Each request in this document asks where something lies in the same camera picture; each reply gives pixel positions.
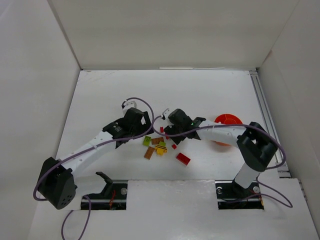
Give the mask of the yellow striped lego piece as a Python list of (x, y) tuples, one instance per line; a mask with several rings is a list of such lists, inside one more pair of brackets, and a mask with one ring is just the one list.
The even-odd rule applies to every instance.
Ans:
[(168, 152), (168, 149), (166, 146), (156, 145), (155, 152), (157, 155), (163, 156), (164, 154), (166, 154)]

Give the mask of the red lego plate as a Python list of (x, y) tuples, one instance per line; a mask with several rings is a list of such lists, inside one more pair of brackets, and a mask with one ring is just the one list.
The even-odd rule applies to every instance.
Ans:
[(184, 155), (183, 153), (178, 153), (178, 155), (176, 156), (176, 159), (178, 161), (180, 161), (182, 164), (184, 164), (185, 166), (187, 166), (189, 164), (189, 162), (191, 161), (191, 159), (189, 157), (187, 157), (186, 155)]

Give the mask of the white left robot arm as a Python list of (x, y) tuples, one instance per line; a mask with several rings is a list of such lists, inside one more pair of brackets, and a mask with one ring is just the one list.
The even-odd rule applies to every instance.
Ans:
[(41, 168), (34, 194), (37, 201), (48, 201), (57, 210), (69, 205), (74, 197), (100, 195), (106, 197), (111, 192), (113, 181), (98, 171), (86, 179), (80, 174), (108, 152), (116, 150), (130, 140), (152, 133), (153, 115), (131, 107), (123, 117), (112, 121), (88, 143), (63, 159), (47, 158)]

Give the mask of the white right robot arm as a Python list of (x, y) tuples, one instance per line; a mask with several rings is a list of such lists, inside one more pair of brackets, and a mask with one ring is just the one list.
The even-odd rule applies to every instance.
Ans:
[(244, 164), (232, 181), (235, 191), (248, 189), (251, 183), (264, 172), (278, 150), (273, 138), (256, 122), (223, 124), (204, 117), (191, 119), (180, 108), (166, 109), (162, 119), (167, 121), (164, 132), (178, 145), (184, 139), (214, 141), (239, 149)]

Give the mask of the lime green square lego brick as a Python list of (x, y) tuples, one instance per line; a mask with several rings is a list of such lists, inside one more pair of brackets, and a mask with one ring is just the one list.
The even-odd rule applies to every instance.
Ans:
[(142, 142), (143, 146), (149, 147), (151, 143), (151, 137), (150, 136), (145, 136)]

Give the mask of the brown lego plate upper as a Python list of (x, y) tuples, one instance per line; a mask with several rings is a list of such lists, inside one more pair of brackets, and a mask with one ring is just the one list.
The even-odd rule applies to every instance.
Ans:
[(156, 137), (151, 139), (151, 144), (152, 145), (158, 145), (160, 142), (164, 142), (163, 137)]

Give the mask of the brown lego plate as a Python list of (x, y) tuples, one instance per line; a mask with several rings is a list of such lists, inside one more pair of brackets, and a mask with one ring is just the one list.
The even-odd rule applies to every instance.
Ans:
[(150, 160), (154, 152), (155, 152), (155, 148), (149, 146), (144, 154), (144, 158), (147, 160)]
[(156, 137), (151, 139), (151, 144), (152, 145), (158, 145), (160, 142), (164, 142), (163, 137)]

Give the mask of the brown lego plate lower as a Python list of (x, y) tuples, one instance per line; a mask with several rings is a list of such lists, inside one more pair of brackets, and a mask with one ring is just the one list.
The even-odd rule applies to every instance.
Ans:
[(147, 160), (150, 160), (154, 152), (155, 152), (155, 148), (149, 146), (144, 154), (144, 158)]

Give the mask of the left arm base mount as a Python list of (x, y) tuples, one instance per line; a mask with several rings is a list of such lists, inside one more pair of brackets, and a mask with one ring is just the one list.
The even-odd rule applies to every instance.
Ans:
[(127, 180), (112, 180), (99, 171), (77, 179), (76, 193), (81, 196), (80, 209), (117, 211), (127, 208)]

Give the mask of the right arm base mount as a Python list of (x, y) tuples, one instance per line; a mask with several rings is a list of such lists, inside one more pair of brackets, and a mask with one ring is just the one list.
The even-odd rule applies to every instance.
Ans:
[(253, 181), (246, 189), (236, 186), (232, 180), (215, 181), (219, 210), (263, 210), (260, 186)]

